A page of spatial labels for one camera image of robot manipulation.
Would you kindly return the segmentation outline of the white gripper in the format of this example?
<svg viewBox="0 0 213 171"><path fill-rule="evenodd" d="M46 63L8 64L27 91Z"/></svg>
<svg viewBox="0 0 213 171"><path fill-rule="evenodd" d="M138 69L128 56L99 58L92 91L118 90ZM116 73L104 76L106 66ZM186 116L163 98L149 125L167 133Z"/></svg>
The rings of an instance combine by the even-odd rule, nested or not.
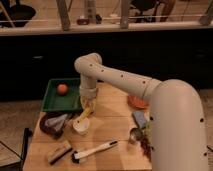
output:
<svg viewBox="0 0 213 171"><path fill-rule="evenodd" d="M95 107L97 92L97 88L80 88L80 101L84 109Z"/></svg>

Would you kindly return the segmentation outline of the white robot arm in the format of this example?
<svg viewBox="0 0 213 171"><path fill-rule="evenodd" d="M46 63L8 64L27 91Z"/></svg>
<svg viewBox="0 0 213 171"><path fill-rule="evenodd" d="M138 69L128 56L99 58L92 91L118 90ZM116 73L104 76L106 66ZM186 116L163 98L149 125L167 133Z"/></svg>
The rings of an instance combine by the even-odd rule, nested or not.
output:
<svg viewBox="0 0 213 171"><path fill-rule="evenodd" d="M97 53L77 58L74 67L83 99L95 99L101 80L149 105L152 171L209 171L204 110L193 86L106 67Z"/></svg>

